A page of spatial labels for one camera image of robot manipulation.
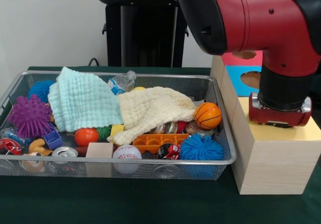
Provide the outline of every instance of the orange plastic block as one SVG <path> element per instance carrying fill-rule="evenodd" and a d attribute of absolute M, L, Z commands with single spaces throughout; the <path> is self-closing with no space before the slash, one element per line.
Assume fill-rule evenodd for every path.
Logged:
<path fill-rule="evenodd" d="M 180 146 L 189 136 L 189 134 L 146 134 L 138 136 L 133 141 L 133 145 L 137 147 L 141 153 L 150 151 L 151 153 L 156 154 L 161 145 L 171 143 Z"/>

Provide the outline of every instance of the wire mesh tray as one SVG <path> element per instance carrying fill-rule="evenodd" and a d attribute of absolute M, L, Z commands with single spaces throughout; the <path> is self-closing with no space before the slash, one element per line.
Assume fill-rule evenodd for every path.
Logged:
<path fill-rule="evenodd" d="M 1 130 L 11 126 L 7 122 L 7 116 L 18 96 L 27 96 L 29 89 L 37 81 L 55 81 L 59 73 L 27 71 L 19 74 L 0 99 Z M 94 74 L 105 82 L 117 75 L 117 73 Z M 191 97 L 194 101 L 216 103 L 222 111 L 222 122 L 215 129 L 212 138 L 223 146 L 223 160 L 160 160 L 150 152 L 145 152 L 141 160 L 0 155 L 0 175 L 217 180 L 226 166 L 235 161 L 235 146 L 216 80 L 208 76 L 138 74 L 136 86 L 169 87 Z M 61 133 L 61 137 L 64 141 L 63 146 L 76 147 L 72 136 Z M 26 163 L 40 165 L 42 168 L 31 171 L 23 168 Z"/>

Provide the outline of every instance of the orange basketball toy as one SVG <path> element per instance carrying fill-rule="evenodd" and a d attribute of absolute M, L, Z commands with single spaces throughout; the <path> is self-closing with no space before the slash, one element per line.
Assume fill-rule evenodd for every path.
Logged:
<path fill-rule="evenodd" d="M 194 119 L 198 126 L 210 130 L 219 125 L 222 120 L 222 112 L 215 103 L 205 102 L 196 109 Z"/>

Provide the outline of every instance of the tomato toy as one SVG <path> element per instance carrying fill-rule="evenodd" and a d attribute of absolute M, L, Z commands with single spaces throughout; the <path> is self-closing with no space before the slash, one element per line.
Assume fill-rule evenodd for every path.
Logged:
<path fill-rule="evenodd" d="M 78 146 L 88 146 L 91 142 L 97 142 L 99 134 L 96 129 L 79 129 L 75 134 L 75 141 Z"/>

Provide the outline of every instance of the blue fuzzy ball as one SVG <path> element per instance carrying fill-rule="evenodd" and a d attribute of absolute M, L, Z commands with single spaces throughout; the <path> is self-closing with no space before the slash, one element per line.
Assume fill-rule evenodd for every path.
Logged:
<path fill-rule="evenodd" d="M 50 80 L 36 82 L 28 92 L 28 99 L 30 99 L 31 95 L 35 94 L 40 98 L 41 102 L 48 103 L 49 89 L 54 83 L 54 81 Z"/>
<path fill-rule="evenodd" d="M 211 136 L 192 135 L 181 145 L 181 160 L 222 160 L 223 147 Z"/>
<path fill-rule="evenodd" d="M 181 160 L 222 160 L 224 158 L 223 147 L 211 136 L 202 138 L 200 135 L 192 135 L 181 145 Z M 215 179 L 218 167 L 216 165 L 186 165 L 186 173 L 193 179 Z"/>

